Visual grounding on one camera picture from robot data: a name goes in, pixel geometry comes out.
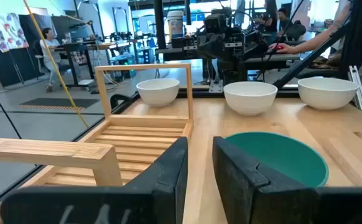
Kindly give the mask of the grey side desk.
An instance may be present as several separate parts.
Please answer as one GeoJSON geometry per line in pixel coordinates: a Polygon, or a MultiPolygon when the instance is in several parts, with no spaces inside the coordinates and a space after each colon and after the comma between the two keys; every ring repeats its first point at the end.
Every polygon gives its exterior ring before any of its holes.
{"type": "Polygon", "coordinates": [[[265,55],[264,57],[250,58],[243,62],[247,70],[275,69],[288,68],[290,61],[299,60],[298,54],[274,54],[265,55]]]}

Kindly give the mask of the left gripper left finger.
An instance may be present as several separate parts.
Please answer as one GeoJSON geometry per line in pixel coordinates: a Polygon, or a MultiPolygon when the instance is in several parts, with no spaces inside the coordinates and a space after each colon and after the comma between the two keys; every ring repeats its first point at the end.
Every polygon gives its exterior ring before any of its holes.
{"type": "Polygon", "coordinates": [[[182,224],[188,139],[122,187],[26,187],[0,206],[3,224],[182,224]]]}

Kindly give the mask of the white labelled tub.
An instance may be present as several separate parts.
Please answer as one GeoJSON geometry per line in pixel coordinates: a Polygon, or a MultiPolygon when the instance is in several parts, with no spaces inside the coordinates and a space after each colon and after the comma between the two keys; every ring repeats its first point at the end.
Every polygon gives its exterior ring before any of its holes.
{"type": "Polygon", "coordinates": [[[169,35],[171,39],[183,37],[183,12],[170,11],[167,14],[169,35]]]}

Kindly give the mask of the white ribbed bowl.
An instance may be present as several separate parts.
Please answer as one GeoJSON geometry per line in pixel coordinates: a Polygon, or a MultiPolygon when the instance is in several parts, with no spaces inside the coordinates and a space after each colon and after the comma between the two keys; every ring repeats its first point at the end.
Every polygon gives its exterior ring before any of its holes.
{"type": "Polygon", "coordinates": [[[300,99],[318,110],[336,110],[346,106],[356,95],[358,85],[337,78],[303,78],[298,81],[300,99]]]}
{"type": "Polygon", "coordinates": [[[136,85],[142,101],[150,106],[166,106],[173,102],[179,92],[180,81],[173,78],[158,78],[136,85]]]}
{"type": "Polygon", "coordinates": [[[263,82],[234,82],[223,87],[227,105],[235,112],[255,116],[273,104],[278,88],[263,82]]]}

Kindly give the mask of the black standing desk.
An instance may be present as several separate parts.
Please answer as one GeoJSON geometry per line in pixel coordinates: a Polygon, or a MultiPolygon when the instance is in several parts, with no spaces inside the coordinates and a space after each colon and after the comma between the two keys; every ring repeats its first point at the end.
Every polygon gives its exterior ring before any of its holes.
{"type": "Polygon", "coordinates": [[[56,52],[65,52],[69,58],[70,69],[72,71],[73,83],[66,84],[68,88],[72,87],[81,87],[86,89],[91,89],[95,82],[95,72],[93,71],[93,65],[91,64],[90,51],[97,51],[98,53],[101,50],[104,50],[107,54],[111,52],[110,56],[107,56],[108,63],[110,65],[126,65],[135,63],[135,56],[130,52],[125,52],[121,55],[115,56],[115,51],[119,50],[119,45],[117,43],[102,43],[97,44],[94,41],[86,42],[74,42],[69,44],[63,44],[55,48],[56,52]],[[89,79],[79,80],[75,71],[74,63],[72,60],[72,53],[78,52],[82,53],[83,58],[86,62],[83,62],[83,65],[88,66],[88,72],[90,74],[89,79]]]}

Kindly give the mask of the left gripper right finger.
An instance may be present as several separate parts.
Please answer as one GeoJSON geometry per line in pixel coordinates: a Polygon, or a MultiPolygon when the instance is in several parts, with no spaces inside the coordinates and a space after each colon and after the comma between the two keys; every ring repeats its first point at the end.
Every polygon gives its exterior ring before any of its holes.
{"type": "Polygon", "coordinates": [[[306,187],[222,137],[212,158],[228,224],[362,224],[362,187],[306,187]]]}

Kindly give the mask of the wooden slatted shelf rack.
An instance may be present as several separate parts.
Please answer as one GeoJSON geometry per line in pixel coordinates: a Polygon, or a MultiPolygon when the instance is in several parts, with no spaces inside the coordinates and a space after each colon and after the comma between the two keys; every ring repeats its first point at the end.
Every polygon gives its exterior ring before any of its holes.
{"type": "Polygon", "coordinates": [[[178,138],[193,129],[191,66],[187,73],[188,115],[114,115],[105,71],[174,68],[173,64],[108,65],[95,68],[104,121],[77,142],[0,138],[0,161],[43,165],[28,185],[124,185],[148,168],[178,138]]]}

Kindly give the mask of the silver aluminium rail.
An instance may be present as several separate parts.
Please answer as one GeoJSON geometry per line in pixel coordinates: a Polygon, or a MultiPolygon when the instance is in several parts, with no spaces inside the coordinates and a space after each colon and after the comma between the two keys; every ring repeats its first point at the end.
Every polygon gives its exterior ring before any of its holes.
{"type": "Polygon", "coordinates": [[[357,84],[358,89],[354,98],[354,102],[357,108],[359,108],[360,110],[362,110],[362,84],[361,84],[361,79],[360,79],[360,75],[358,72],[358,68],[356,65],[350,65],[348,67],[349,69],[349,79],[357,84]]]}

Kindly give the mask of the black partition panel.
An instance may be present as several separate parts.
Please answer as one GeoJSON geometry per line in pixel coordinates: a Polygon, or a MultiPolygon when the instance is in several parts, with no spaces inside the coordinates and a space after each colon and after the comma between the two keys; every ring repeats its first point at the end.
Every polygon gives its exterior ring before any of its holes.
{"type": "Polygon", "coordinates": [[[38,62],[34,51],[34,44],[40,40],[38,28],[49,27],[54,29],[50,16],[34,14],[38,23],[35,26],[29,15],[18,15],[24,35],[29,43],[28,48],[12,49],[2,53],[0,51],[0,82],[3,87],[15,85],[31,79],[38,79],[43,73],[39,67],[43,65],[38,62]]]}

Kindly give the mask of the black stand pole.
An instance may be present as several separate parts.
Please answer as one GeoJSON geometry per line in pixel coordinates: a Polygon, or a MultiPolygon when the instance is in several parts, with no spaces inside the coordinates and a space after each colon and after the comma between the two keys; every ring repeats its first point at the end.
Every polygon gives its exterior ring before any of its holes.
{"type": "Polygon", "coordinates": [[[347,80],[349,66],[359,65],[361,63],[362,0],[351,0],[345,27],[346,32],[338,69],[338,78],[347,80]]]}

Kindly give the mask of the person's hand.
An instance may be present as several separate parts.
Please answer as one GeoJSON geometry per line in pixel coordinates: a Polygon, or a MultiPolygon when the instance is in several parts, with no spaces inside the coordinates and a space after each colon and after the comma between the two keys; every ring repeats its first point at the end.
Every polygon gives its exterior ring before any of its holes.
{"type": "Polygon", "coordinates": [[[272,51],[272,52],[276,52],[276,53],[279,53],[279,54],[294,54],[296,53],[296,49],[292,46],[289,46],[285,43],[273,43],[269,46],[269,49],[272,51]],[[283,46],[283,49],[282,50],[275,50],[274,47],[277,46],[277,45],[281,45],[283,46]]]}

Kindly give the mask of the green bowl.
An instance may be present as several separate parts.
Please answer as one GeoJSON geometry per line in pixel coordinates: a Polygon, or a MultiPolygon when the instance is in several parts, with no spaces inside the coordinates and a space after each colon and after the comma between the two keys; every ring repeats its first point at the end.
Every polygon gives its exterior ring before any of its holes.
{"type": "Polygon", "coordinates": [[[299,140],[269,132],[237,133],[225,139],[307,187],[322,187],[327,183],[329,170],[325,159],[299,140]]]}

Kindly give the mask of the floral cloth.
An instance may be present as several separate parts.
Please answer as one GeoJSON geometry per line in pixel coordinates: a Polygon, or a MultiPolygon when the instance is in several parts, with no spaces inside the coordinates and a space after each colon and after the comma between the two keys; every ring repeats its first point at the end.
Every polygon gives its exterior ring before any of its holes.
{"type": "Polygon", "coordinates": [[[0,51],[4,53],[28,47],[19,16],[15,13],[0,13],[0,51]]]}

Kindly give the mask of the black floor mat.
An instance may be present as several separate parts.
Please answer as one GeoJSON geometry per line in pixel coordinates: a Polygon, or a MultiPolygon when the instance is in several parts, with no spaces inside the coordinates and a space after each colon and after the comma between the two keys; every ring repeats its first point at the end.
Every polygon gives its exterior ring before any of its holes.
{"type": "MultiPolygon", "coordinates": [[[[73,99],[79,110],[87,109],[99,102],[98,99],[73,99]]],[[[18,108],[43,109],[43,110],[73,110],[74,107],[68,98],[35,98],[17,106],[18,108]]]]}

